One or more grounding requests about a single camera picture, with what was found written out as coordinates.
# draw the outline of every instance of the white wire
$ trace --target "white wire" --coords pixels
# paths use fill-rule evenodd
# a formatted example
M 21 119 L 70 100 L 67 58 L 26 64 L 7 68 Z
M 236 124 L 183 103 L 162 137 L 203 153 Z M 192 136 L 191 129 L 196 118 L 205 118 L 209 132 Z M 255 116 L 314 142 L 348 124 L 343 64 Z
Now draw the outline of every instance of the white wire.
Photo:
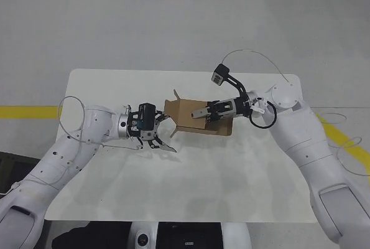
M 337 124 L 340 124 L 340 123 L 343 123 L 345 122 L 348 117 L 346 117 L 344 114 L 341 114 L 341 113 L 320 113 L 319 116 L 322 118 L 324 115 L 337 115 L 337 116 L 341 116 L 343 117 L 344 119 L 343 120 L 340 120 L 340 121 L 337 121 L 337 122 L 322 122 L 323 124 L 328 124 L 328 125 L 337 125 Z
M 252 52 L 252 53 L 256 53 L 256 54 L 260 54 L 261 56 L 263 56 L 263 57 L 265 57 L 268 61 L 270 61 L 271 62 L 271 64 L 273 64 L 273 66 L 275 66 L 275 68 L 277 69 L 277 71 L 279 71 L 279 73 L 283 76 L 283 78 L 285 79 L 285 81 L 287 81 L 287 82 L 289 82 L 289 80 L 284 76 L 284 74 L 280 71 L 280 69 L 277 67 L 277 65 L 273 62 L 273 61 L 271 61 L 266 55 L 264 55 L 264 54 L 262 54 L 262 53 L 260 53 L 260 52 L 256 52 L 256 51 L 253 51 L 253 50 L 251 50 L 251 49 L 237 49 L 237 50 L 234 50 L 234 51 L 232 51 L 232 52 L 230 52 L 230 53 L 228 53 L 227 55 L 225 55 L 225 57 L 223 57 L 223 59 L 222 59 L 222 64 L 223 64 L 223 62 L 224 62 L 224 60 L 227 58 L 227 56 L 229 56 L 230 54 L 232 54 L 232 53 L 234 53 L 234 52 L 238 52 L 238 51 L 248 51 L 248 52 Z
M 63 124 L 62 124 L 62 121 L 60 120 L 60 115 L 59 115 L 59 110 L 60 110 L 60 107 L 62 106 L 62 103 L 67 99 L 67 98 L 74 98 L 75 100 L 77 100 L 78 102 L 80 102 L 80 104 L 81 104 L 81 108 L 82 108 L 82 110 L 83 110 L 83 119 L 82 119 L 82 121 L 81 121 L 81 125 L 80 125 L 80 127 L 78 128 L 78 129 L 76 129 L 76 131 L 80 131 L 80 138 L 79 139 L 76 139 L 75 137 L 73 137 L 66 129 L 65 129 L 65 127 L 63 126 Z M 137 150 L 139 150 L 139 147 L 137 147 L 136 149 L 134 149 L 134 148 L 129 148 L 129 147 L 124 147 L 124 146 L 113 146 L 113 145 L 104 145 L 104 144 L 102 144 L 102 143 L 95 143 L 95 142 L 87 142 L 87 141 L 83 141 L 82 140 L 82 137 L 83 137 L 83 128 L 84 128 L 84 122 L 85 122 L 85 105 L 83 104 L 83 102 L 79 99 L 79 98 L 77 98 L 76 96 L 72 96 L 72 95 L 68 95 L 68 96 L 66 96 L 66 97 L 64 97 L 61 101 L 60 101 L 60 103 L 59 103 L 59 105 L 58 105 L 58 110 L 57 110 L 57 116 L 58 116 L 58 121 L 59 121 L 59 125 L 60 125 L 60 127 L 62 128 L 62 130 L 67 134 L 67 136 L 69 136 L 69 137 L 71 137 L 72 139 L 74 139 L 74 140 L 76 140 L 76 141 L 78 141 L 79 143 L 78 143 L 78 150 L 77 150 L 77 152 L 76 152 L 76 154 L 75 154 L 75 156 L 74 156 L 74 158 L 71 160 L 71 162 L 73 162 L 72 164 L 70 164 L 69 166 L 67 166 L 66 167 L 66 169 L 65 169 L 65 171 L 63 172 L 63 174 L 60 176 L 60 178 L 59 179 L 57 179 L 56 181 L 54 181 L 54 182 L 51 182 L 51 183 L 44 183 L 44 182 L 39 182 L 39 181 L 35 181 L 35 180 L 30 180 L 30 179 L 26 179 L 26 180 L 22 180 L 22 181 L 20 181 L 19 183 L 21 183 L 21 182 L 24 182 L 24 181 L 28 181 L 28 182 L 36 182 L 36 183 L 38 183 L 38 184 L 42 184 L 42 185 L 52 185 L 52 184 L 55 184 L 55 183 L 57 183 L 58 181 L 60 181 L 62 178 L 63 178 L 63 176 L 66 174 L 66 172 L 68 171 L 68 168 L 71 166 L 71 165 L 73 165 L 74 164 L 74 160 L 77 158 L 77 155 L 78 155 L 78 153 L 80 152 L 80 150 L 81 150 L 81 145 L 82 145 L 82 143 L 91 143 L 91 144 L 99 144 L 99 145 L 102 145 L 102 147 L 104 148 L 104 147 L 113 147 L 113 148 L 123 148 L 123 149 L 132 149 L 132 150 L 135 150 L 135 151 L 137 151 Z
M 357 143 L 354 143 L 354 144 L 350 145 L 350 146 L 346 146 L 346 144 L 348 144 L 349 142 L 351 142 L 351 141 L 353 141 L 353 140 L 355 140 L 355 139 L 359 139 L 359 141 L 358 141 Z M 335 156 L 336 156 L 337 160 L 340 162 L 340 164 L 342 165 L 342 167 L 343 167 L 346 171 L 348 171 L 349 173 L 354 174 L 354 175 L 357 175 L 357 176 L 367 176 L 367 177 L 370 177 L 370 174 L 360 174 L 360 173 L 356 173 L 356 172 L 350 171 L 348 168 L 346 168 L 346 167 L 344 166 L 344 164 L 341 162 L 341 160 L 340 160 L 340 158 L 339 158 L 339 156 L 338 156 L 338 153 L 340 152 L 340 150 L 341 150 L 341 149 L 355 147 L 355 146 L 359 145 L 359 144 L 361 143 L 361 141 L 362 141 L 362 138 L 361 138 L 361 137 L 359 137 L 359 136 L 355 136 L 354 138 L 351 138 L 351 139 L 347 140 L 347 142 L 343 143 L 343 145 L 341 145 L 341 146 L 336 150 Z
M 78 100 L 79 102 L 80 102 L 80 104 L 81 104 L 81 107 L 82 107 L 82 109 L 83 109 L 83 120 L 82 120 L 82 122 L 81 122 L 81 126 L 80 126 L 80 130 L 81 130 L 81 133 L 80 133 L 80 138 L 79 139 L 77 139 L 77 138 L 75 138 L 75 137 L 73 137 L 64 127 L 63 127 L 63 124 L 62 124 L 62 121 L 60 120 L 60 115 L 59 115 L 59 109 L 60 109 L 60 107 L 62 106 L 62 103 L 63 103 L 63 101 L 65 100 L 65 99 L 67 99 L 67 98 L 74 98 L 74 99 L 76 99 L 76 100 Z M 102 143 L 96 143 L 96 142 L 92 142 L 92 141 L 83 141 L 82 140 L 82 131 L 83 131 L 83 127 L 84 127 L 84 121 L 85 121 L 85 106 L 84 106 L 84 104 L 83 104 L 83 102 L 79 99 L 79 98 L 77 98 L 76 96 L 72 96 L 72 95 L 68 95 L 68 96 L 66 96 L 65 98 L 63 98 L 62 100 L 61 100 L 61 102 L 59 103 L 59 105 L 58 105 L 58 121 L 59 121 L 59 125 L 60 125 L 60 127 L 62 128 L 62 130 L 67 134 L 67 136 L 69 136 L 69 137 L 71 137 L 72 139 L 74 139 L 74 140 L 76 140 L 76 141 L 78 141 L 78 142 L 80 142 L 80 144 L 81 143 L 91 143 L 91 144 L 99 144 L 99 145 L 101 145 L 103 148 L 104 147 L 112 147 L 112 148 L 123 148 L 123 149 L 131 149 L 131 150 L 134 150 L 134 151 L 137 151 L 137 150 L 139 150 L 139 146 L 137 146 L 137 148 L 136 149 L 134 149 L 134 148 L 130 148 L 130 147 L 124 147 L 124 146 L 113 146 L 113 145 L 105 145 L 105 144 L 102 144 Z

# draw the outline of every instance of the box flap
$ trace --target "box flap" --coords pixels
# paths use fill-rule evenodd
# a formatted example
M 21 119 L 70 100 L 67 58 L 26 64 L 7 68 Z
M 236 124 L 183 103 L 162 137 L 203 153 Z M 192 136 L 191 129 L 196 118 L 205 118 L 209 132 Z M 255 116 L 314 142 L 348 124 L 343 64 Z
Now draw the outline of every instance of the box flap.
M 193 119 L 192 112 L 194 110 L 204 108 L 207 103 L 205 101 L 181 99 L 175 90 L 173 91 L 173 94 L 175 94 L 177 100 L 166 100 L 164 113 L 168 114 L 177 126 L 204 129 L 206 119 Z
M 206 118 L 192 118 L 192 112 L 206 106 L 205 101 L 181 99 L 177 91 L 173 91 L 177 97 L 174 101 L 165 101 L 164 113 L 168 114 L 177 124 L 172 136 L 177 131 L 186 131 L 200 134 L 213 134 L 219 136 L 230 136 L 232 134 L 233 119 L 227 118 L 212 123 L 206 123 Z

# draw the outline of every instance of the floor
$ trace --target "floor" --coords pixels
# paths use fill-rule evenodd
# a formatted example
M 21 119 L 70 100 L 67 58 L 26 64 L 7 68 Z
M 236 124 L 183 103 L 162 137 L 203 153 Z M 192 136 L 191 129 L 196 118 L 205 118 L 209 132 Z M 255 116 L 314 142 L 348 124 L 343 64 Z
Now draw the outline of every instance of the floor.
M 57 105 L 75 68 L 212 71 L 239 48 L 298 75 L 314 110 L 346 115 L 338 127 L 370 152 L 370 0 L 0 0 L 0 105 Z M 275 72 L 247 53 L 225 62 Z M 0 151 L 41 158 L 57 125 L 0 120 Z M 254 248 L 337 248 L 317 224 L 249 228 Z

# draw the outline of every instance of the white table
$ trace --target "white table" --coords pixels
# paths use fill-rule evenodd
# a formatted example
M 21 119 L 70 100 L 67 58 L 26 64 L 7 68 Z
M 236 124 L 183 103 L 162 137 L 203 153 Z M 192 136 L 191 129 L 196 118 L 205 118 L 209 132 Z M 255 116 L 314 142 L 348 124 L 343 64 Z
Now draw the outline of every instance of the white table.
M 247 90 L 267 90 L 285 83 L 278 74 L 233 73 Z M 286 77 L 299 88 L 296 75 Z M 66 95 L 86 105 L 122 111 L 123 105 L 164 100 L 225 100 L 238 92 L 217 87 L 211 72 L 88 70 L 71 72 Z M 76 129 L 79 104 L 67 100 L 62 122 Z M 101 148 L 56 197 L 47 220 L 148 220 L 187 222 L 316 222 L 309 191 L 297 166 L 268 131 L 245 118 L 234 120 L 229 137 L 178 132 L 172 120 L 159 128 L 160 138 L 178 153 Z M 63 134 L 59 129 L 58 137 Z M 130 140 L 111 144 L 133 146 Z

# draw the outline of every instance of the cable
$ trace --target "cable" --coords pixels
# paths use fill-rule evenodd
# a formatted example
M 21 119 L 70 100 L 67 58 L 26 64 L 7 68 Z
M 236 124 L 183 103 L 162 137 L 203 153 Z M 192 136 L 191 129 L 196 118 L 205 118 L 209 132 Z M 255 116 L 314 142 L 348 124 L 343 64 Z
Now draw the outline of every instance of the cable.
M 337 122 L 321 122 L 320 121 L 322 124 L 337 125 L 337 124 L 345 122 L 348 119 L 344 114 L 341 114 L 341 113 L 320 113 L 319 116 L 322 118 L 324 115 L 327 115 L 327 114 L 338 115 L 338 116 L 343 117 L 344 119 L 341 121 L 337 121 Z
M 59 110 L 60 110 L 60 107 L 62 106 L 62 103 L 67 99 L 67 98 L 74 98 L 75 100 L 77 100 L 78 102 L 80 102 L 80 104 L 81 104 L 81 108 L 82 108 L 82 110 L 83 110 L 83 118 L 82 118 L 82 121 L 81 121 L 81 125 L 80 125 L 80 127 L 78 128 L 78 129 L 76 129 L 75 131 L 80 131 L 80 137 L 79 137 L 79 139 L 77 139 L 77 138 L 75 138 L 75 137 L 73 137 L 65 128 L 64 128 L 64 126 L 63 126 L 63 124 L 62 124 L 62 121 L 61 121 L 61 119 L 60 119 L 60 115 L 59 115 Z M 60 127 L 63 129 L 63 131 L 67 134 L 67 136 L 69 136 L 69 137 L 71 137 L 72 139 L 74 139 L 74 140 L 76 140 L 76 141 L 78 141 L 79 143 L 78 143 L 78 150 L 77 150 L 77 152 L 76 152 L 76 154 L 75 154 L 75 156 L 74 156 L 74 158 L 72 159 L 72 160 L 70 160 L 72 163 L 69 165 L 69 166 L 67 166 L 66 167 L 66 169 L 65 169 L 65 171 L 63 172 L 63 174 L 60 176 L 60 178 L 59 179 L 57 179 L 56 181 L 54 181 L 54 182 L 40 182 L 40 181 L 37 181 L 37 180 L 31 180 L 31 179 L 24 179 L 24 180 L 21 180 L 20 182 L 18 182 L 18 184 L 20 185 L 20 183 L 22 183 L 22 182 L 35 182 L 35 183 L 38 183 L 38 184 L 42 184 L 42 185 L 52 185 L 52 184 L 55 184 L 55 183 L 57 183 L 58 181 L 60 181 L 62 178 L 63 178 L 63 176 L 66 174 L 66 172 L 68 171 L 68 168 L 71 166 L 71 165 L 73 165 L 74 164 L 74 161 L 75 161 L 75 159 L 77 158 L 77 155 L 78 155 L 78 153 L 80 152 L 80 150 L 81 150 L 81 146 L 82 146 L 82 143 L 87 143 L 87 144 L 89 144 L 89 143 L 91 143 L 91 144 L 99 144 L 99 145 L 102 145 L 102 147 L 104 148 L 104 147 L 113 147 L 113 148 L 124 148 L 124 149 L 132 149 L 132 150 L 135 150 L 135 151 L 137 151 L 137 150 L 139 150 L 139 146 L 137 146 L 137 148 L 136 149 L 134 149 L 134 148 L 129 148 L 129 147 L 124 147 L 124 146 L 113 146 L 113 145 L 105 145 L 105 144 L 102 144 L 102 143 L 95 143 L 95 142 L 88 142 L 88 141 L 83 141 L 82 140 L 82 136 L 83 136 L 83 127 L 84 127 L 84 122 L 85 122 L 85 105 L 83 104 L 83 102 L 79 99 L 79 98 L 77 98 L 76 96 L 72 96 L 72 95 L 68 95 L 68 96 L 65 96 L 61 101 L 60 101 L 60 103 L 59 103 L 59 105 L 58 105 L 58 111 L 57 111 L 57 117 L 58 117 L 58 121 L 59 121 L 59 125 L 60 125 Z
M 280 69 L 277 67 L 277 65 L 273 62 L 273 61 L 271 61 L 266 55 L 264 55 L 264 54 L 262 54 L 262 53 L 260 53 L 260 52 L 256 52 L 256 51 L 253 51 L 253 50 L 251 50 L 251 49 L 238 49 L 238 50 L 234 50 L 234 51 L 232 51 L 232 52 L 230 52 L 230 53 L 228 53 L 227 55 L 225 55 L 225 57 L 223 57 L 223 60 L 222 60 L 222 64 L 223 64 L 223 62 L 224 62 L 224 60 L 227 58 L 227 56 L 229 56 L 229 54 L 232 54 L 232 53 L 234 53 L 234 52 L 238 52 L 238 51 L 248 51 L 248 52 L 252 52 L 252 53 L 256 53 L 256 54 L 260 54 L 260 55 L 262 55 L 263 57 L 265 57 L 268 61 L 270 61 L 271 62 L 271 64 L 273 64 L 273 66 L 275 66 L 275 68 L 277 69 L 277 71 L 279 71 L 279 73 L 283 76 L 283 78 L 285 79 L 285 81 L 287 81 L 287 82 L 289 82 L 289 80 L 284 76 L 284 74 L 280 71 Z
M 112 148 L 132 149 L 132 150 L 135 150 L 135 151 L 139 150 L 139 147 L 138 147 L 138 146 L 137 146 L 137 148 L 136 148 L 136 149 L 134 149 L 134 148 L 130 148 L 130 147 L 124 147 L 124 146 L 113 146 L 113 145 L 105 145 L 105 144 L 103 144 L 103 143 L 95 143 L 95 142 L 89 142 L 89 141 L 83 141 L 83 140 L 81 140 L 81 139 L 82 139 L 82 131 L 83 131 L 83 127 L 84 127 L 84 121 L 85 121 L 85 106 L 84 106 L 83 102 L 82 102 L 79 98 L 77 98 L 76 96 L 68 95 L 68 96 L 64 97 L 64 98 L 61 100 L 61 102 L 59 103 L 59 105 L 58 105 L 58 112 L 59 112 L 60 107 L 62 106 L 63 101 L 64 101 L 65 99 L 67 99 L 67 98 L 74 98 L 74 99 L 78 100 L 78 101 L 80 102 L 80 104 L 81 104 L 82 109 L 83 109 L 83 120 L 82 120 L 82 122 L 81 122 L 81 126 L 80 126 L 80 128 L 79 128 L 79 129 L 75 130 L 75 131 L 81 130 L 80 138 L 79 138 L 79 139 L 77 139 L 77 138 L 73 137 L 73 136 L 72 136 L 72 135 L 71 135 L 71 134 L 70 134 L 70 133 L 69 133 L 69 132 L 68 132 L 68 131 L 63 127 L 62 121 L 60 120 L 60 115 L 59 115 L 59 113 L 58 113 L 58 121 L 59 121 L 59 125 L 60 125 L 60 127 L 62 128 L 62 130 L 67 134 L 67 136 L 71 137 L 71 138 L 72 138 L 72 139 L 74 139 L 75 141 L 80 142 L 80 144 L 81 144 L 81 143 L 87 143 L 87 144 L 91 143 L 91 144 L 99 144 L 99 145 L 100 145 L 100 146 L 102 146 L 103 148 L 104 148 L 104 147 L 112 147 Z
M 268 126 L 259 126 L 258 124 L 255 124 L 253 122 L 253 120 L 252 120 L 252 111 L 253 111 L 253 109 L 250 109 L 249 120 L 250 120 L 250 122 L 251 122 L 252 125 L 254 125 L 255 127 L 259 128 L 259 129 L 269 129 L 270 127 L 272 127 L 276 123 L 276 120 L 277 120 L 277 110 L 276 110 L 276 107 L 274 107 L 274 105 L 271 102 L 269 102 L 269 101 L 267 101 L 266 103 L 272 107 L 273 112 L 274 112 L 274 119 L 273 119 L 272 123 L 270 125 L 268 125 Z
M 354 144 L 350 145 L 350 146 L 346 146 L 346 144 L 348 144 L 349 142 L 351 142 L 351 141 L 353 141 L 353 140 L 355 140 L 355 139 L 359 139 L 359 141 L 358 141 L 357 143 L 354 143 Z M 359 144 L 361 143 L 361 141 L 362 141 L 362 138 L 361 138 L 361 137 L 359 137 L 359 136 L 355 136 L 354 138 L 351 138 L 351 139 L 347 140 L 343 145 L 341 145 L 341 146 L 336 150 L 335 156 L 336 156 L 336 159 L 337 159 L 337 160 L 340 162 L 340 164 L 342 165 L 342 167 L 343 167 L 346 171 L 348 171 L 349 173 L 354 174 L 354 175 L 357 175 L 357 176 L 367 176 L 367 177 L 370 177 L 370 174 L 360 174 L 360 173 L 356 173 L 356 172 L 350 171 L 348 168 L 346 168 L 346 167 L 344 166 L 344 164 L 341 162 L 341 160 L 340 160 L 340 158 L 339 158 L 339 156 L 338 156 L 338 153 L 340 152 L 340 150 L 341 150 L 341 149 L 355 147 L 355 146 L 359 145 Z

